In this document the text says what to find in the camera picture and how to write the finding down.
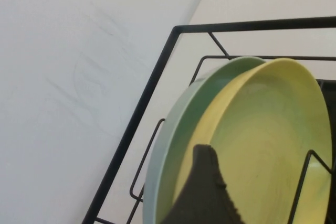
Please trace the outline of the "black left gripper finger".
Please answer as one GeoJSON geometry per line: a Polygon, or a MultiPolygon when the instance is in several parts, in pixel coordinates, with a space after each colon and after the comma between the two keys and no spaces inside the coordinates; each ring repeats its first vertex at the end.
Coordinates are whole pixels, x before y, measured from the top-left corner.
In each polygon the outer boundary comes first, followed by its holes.
{"type": "Polygon", "coordinates": [[[192,168],[163,223],[243,223],[210,145],[193,148],[192,168]]]}

